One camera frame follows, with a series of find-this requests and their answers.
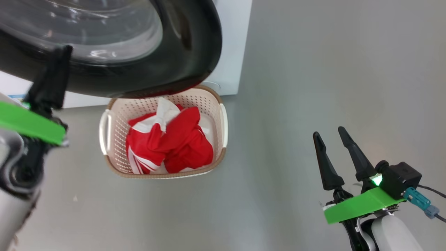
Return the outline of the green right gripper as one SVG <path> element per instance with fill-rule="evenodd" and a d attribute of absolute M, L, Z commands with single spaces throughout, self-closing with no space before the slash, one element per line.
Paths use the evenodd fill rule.
<path fill-rule="evenodd" d="M 363 181 L 376 175 L 375 168 L 347 130 L 344 127 L 338 127 L 338 132 L 344 147 L 347 148 L 351 156 L 356 170 L 356 180 Z M 325 143 L 317 131 L 313 133 L 313 140 L 323 189 L 330 191 L 341 188 L 345 184 L 344 180 L 336 173 L 326 153 Z M 383 208 L 397 205 L 405 200 L 405 198 L 395 200 L 383 189 L 377 187 L 326 208 L 324 216 L 328 224 L 334 224 L 365 216 Z"/>

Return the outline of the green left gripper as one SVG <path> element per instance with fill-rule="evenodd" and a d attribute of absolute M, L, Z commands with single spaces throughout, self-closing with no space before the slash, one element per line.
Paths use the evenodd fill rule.
<path fill-rule="evenodd" d="M 2 129 L 37 138 L 48 144 L 64 144 L 64 127 L 34 112 L 51 112 L 63 108 L 72 52 L 73 47 L 70 45 L 58 46 L 51 52 L 48 62 L 38 73 L 24 98 L 24 102 L 29 104 L 29 110 L 16 102 L 0 102 Z"/>

